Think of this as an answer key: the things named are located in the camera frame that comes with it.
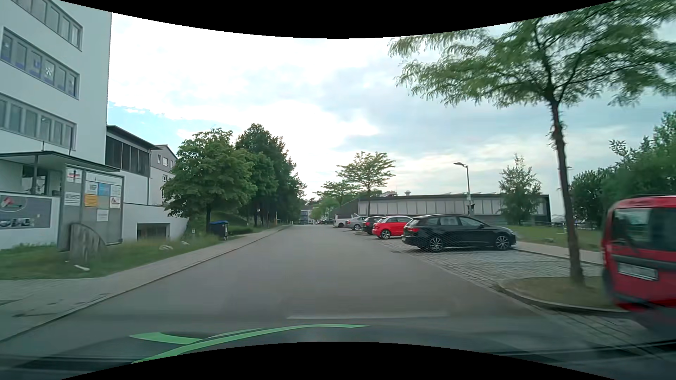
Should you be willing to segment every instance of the cobblestone parking area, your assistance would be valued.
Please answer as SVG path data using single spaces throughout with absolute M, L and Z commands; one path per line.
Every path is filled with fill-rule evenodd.
M 376 237 L 358 233 L 361 239 L 373 239 L 388 247 L 393 253 L 404 253 L 430 262 L 480 286 L 496 289 L 501 280 L 524 277 L 557 277 L 569 273 L 565 259 L 530 254 L 520 251 L 446 250 L 439 253 L 423 252 L 402 243 L 401 239 L 378 240 Z M 599 276 L 601 266 L 583 264 L 585 275 Z M 621 346 L 628 343 L 655 341 L 649 331 L 624 316 L 609 317 L 590 314 L 573 314 L 538 308 L 540 313 L 558 323 L 568 325 L 588 340 L 605 346 Z

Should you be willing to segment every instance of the silver car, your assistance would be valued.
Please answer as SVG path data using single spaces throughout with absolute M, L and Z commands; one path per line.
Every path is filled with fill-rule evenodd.
M 345 222 L 345 227 L 352 229 L 353 231 L 361 231 L 364 226 L 364 220 L 366 216 L 355 216 L 354 218 Z

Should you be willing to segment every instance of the street lamp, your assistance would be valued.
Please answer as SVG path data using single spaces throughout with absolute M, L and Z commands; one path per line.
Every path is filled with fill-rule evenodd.
M 473 211 L 472 210 L 472 193 L 469 190 L 469 166 L 465 165 L 465 164 L 463 164 L 462 162 L 459 162 L 459 161 L 453 163 L 453 165 L 462 166 L 463 168 L 465 168 L 467 170 L 467 200 L 469 201 L 469 210 L 467 210 L 467 211 L 468 211 L 468 214 L 470 214 L 470 216 L 472 216 L 472 214 L 473 214 L 472 213 L 472 211 Z

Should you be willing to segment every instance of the road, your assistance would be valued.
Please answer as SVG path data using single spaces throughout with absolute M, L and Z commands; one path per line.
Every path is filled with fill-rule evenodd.
M 154 331 L 217 334 L 307 323 L 435 327 L 526 349 L 543 342 L 506 332 L 543 331 L 561 336 L 550 348 L 578 344 L 574 333 L 519 302 L 391 252 L 373 236 L 308 225 L 19 335 L 0 344 L 0 354 L 44 357 Z

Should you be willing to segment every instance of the poster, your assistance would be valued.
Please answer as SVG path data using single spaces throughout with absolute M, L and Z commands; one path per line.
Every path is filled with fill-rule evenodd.
M 97 222 L 107 222 L 108 221 L 108 210 L 96 210 L 96 221 Z
M 122 186 L 110 185 L 111 197 L 122 197 Z
M 84 195 L 84 205 L 86 207 L 96 207 L 99 205 L 99 197 L 96 195 L 85 194 Z
M 67 168 L 66 181 L 82 183 L 82 171 L 80 169 Z
M 96 182 L 86 181 L 84 184 L 84 193 L 96 195 L 99 192 L 99 184 Z
M 110 208 L 120 208 L 120 197 L 110 197 Z
M 99 183 L 99 195 L 104 197 L 110 196 L 110 185 L 107 183 Z
M 67 191 L 64 193 L 64 206 L 79 206 L 82 200 L 82 194 Z

